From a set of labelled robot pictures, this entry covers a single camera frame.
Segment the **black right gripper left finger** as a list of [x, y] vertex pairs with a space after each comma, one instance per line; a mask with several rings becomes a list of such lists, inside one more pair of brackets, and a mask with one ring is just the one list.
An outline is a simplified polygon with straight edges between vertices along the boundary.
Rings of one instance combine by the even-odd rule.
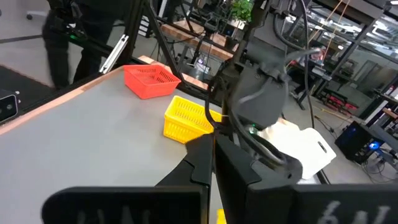
[[213, 135], [185, 145], [187, 155], [153, 187], [70, 187], [42, 205], [44, 224], [208, 223]]

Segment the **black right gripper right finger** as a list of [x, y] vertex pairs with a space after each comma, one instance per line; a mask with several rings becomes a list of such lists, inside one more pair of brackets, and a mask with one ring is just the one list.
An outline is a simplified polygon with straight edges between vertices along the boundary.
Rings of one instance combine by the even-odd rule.
[[215, 137], [215, 173], [228, 223], [397, 223], [392, 184], [300, 184], [290, 156], [271, 169], [228, 137]]

